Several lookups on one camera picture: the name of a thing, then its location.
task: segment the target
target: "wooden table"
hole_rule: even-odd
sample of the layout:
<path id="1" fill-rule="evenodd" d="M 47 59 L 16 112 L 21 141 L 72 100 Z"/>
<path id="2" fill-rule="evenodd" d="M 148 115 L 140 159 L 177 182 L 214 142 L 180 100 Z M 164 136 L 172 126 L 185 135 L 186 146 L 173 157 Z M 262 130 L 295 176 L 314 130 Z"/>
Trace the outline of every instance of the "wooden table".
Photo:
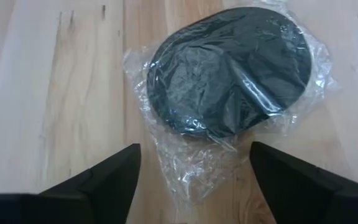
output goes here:
<path id="1" fill-rule="evenodd" d="M 136 98 L 127 49 L 241 0 L 0 0 L 0 192 L 40 192 L 142 145 L 128 223 L 274 223 L 249 164 L 202 204 L 174 209 Z M 341 89 L 285 139 L 256 136 L 358 181 L 358 0 L 289 0 L 329 47 Z"/>

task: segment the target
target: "plastic wrap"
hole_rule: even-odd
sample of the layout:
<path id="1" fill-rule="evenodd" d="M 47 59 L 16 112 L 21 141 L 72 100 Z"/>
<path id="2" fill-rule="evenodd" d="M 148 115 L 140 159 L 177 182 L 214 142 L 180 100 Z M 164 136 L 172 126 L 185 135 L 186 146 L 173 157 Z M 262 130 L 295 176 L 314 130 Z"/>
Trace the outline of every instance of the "plastic wrap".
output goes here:
<path id="1" fill-rule="evenodd" d="M 334 83 L 326 47 L 282 1 L 228 9 L 129 50 L 124 69 L 168 187 L 188 202 L 248 159 L 252 136 L 285 135 Z"/>

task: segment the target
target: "black mouse pad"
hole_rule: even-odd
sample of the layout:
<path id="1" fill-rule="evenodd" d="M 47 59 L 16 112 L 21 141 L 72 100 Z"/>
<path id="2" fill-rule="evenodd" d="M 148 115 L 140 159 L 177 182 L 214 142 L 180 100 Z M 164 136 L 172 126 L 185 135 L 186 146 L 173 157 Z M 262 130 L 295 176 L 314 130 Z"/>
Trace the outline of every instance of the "black mouse pad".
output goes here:
<path id="1" fill-rule="evenodd" d="M 228 137 L 294 104 L 311 63 L 291 20 L 240 7 L 172 34 L 150 63 L 147 94 L 156 114 L 179 133 Z"/>

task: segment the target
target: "wood grain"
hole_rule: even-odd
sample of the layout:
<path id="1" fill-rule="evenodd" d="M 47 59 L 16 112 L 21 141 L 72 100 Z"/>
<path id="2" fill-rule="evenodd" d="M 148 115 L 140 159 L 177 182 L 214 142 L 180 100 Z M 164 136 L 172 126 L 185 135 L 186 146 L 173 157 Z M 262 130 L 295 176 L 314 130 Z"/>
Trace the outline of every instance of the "wood grain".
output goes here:
<path id="1" fill-rule="evenodd" d="M 176 207 L 122 72 L 125 51 L 248 2 L 0 0 L 0 192 L 40 192 L 139 142 L 128 223 L 275 223 L 249 163 L 202 203 Z M 341 89 L 287 137 L 254 138 L 358 181 L 358 1 L 288 7 L 327 43 Z"/>

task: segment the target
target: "wrinkled plastic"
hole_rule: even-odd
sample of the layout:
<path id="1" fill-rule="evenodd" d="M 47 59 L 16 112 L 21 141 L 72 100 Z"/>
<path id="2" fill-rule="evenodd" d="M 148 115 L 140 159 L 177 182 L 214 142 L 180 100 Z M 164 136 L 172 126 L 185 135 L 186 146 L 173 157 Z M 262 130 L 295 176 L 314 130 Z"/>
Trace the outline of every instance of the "wrinkled plastic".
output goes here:
<path id="1" fill-rule="evenodd" d="M 168 186 L 188 202 L 247 160 L 250 136 L 286 134 L 333 83 L 326 47 L 282 2 L 251 6 L 124 59 Z"/>

